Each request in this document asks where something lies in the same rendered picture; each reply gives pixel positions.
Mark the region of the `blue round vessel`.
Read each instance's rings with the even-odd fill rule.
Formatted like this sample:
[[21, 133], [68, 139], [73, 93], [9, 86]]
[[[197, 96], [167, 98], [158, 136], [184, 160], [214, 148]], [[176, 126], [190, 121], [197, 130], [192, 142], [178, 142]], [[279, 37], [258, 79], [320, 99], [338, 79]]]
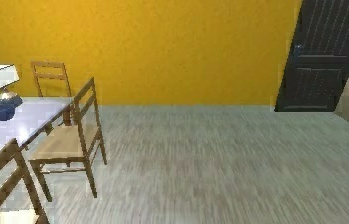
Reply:
[[8, 121], [15, 115], [15, 107], [12, 104], [0, 105], [0, 121]]

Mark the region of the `dark grey room door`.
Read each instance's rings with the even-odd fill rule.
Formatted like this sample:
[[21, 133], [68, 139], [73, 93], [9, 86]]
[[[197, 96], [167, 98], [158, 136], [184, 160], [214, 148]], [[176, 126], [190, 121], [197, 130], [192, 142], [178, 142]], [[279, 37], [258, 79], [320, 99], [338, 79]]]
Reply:
[[277, 112], [332, 112], [349, 77], [349, 0], [302, 0]]

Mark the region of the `wooden slat-back chair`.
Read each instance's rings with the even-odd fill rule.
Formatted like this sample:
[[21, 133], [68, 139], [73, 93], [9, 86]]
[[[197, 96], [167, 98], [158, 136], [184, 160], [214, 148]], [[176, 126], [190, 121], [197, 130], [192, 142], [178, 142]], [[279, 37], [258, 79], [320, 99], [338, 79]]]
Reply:
[[97, 197], [92, 164], [101, 151], [107, 164], [99, 116], [95, 80], [91, 77], [73, 97], [73, 124], [55, 127], [29, 158], [30, 165], [48, 202], [52, 201], [45, 175], [86, 173], [93, 197]]
[[[69, 78], [67, 75], [65, 64], [63, 62], [31, 61], [30, 66], [39, 97], [43, 97], [43, 92], [39, 82], [40, 79], [63, 81], [65, 84], [67, 96], [72, 96]], [[45, 72], [45, 69], [57, 69], [58, 72], [56, 74], [53, 74], [50, 72]]]
[[13, 138], [0, 149], [0, 208], [20, 182], [26, 187], [32, 207], [0, 210], [0, 224], [50, 224], [21, 149]]

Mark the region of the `white glass-top dining table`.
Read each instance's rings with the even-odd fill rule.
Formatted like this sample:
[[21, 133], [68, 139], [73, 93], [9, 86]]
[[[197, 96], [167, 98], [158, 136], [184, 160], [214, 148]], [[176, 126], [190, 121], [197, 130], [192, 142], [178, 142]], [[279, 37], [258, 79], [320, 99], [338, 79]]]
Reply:
[[71, 102], [69, 97], [23, 97], [14, 117], [0, 121], [0, 150], [13, 138], [19, 146], [24, 146], [46, 124], [58, 118]]

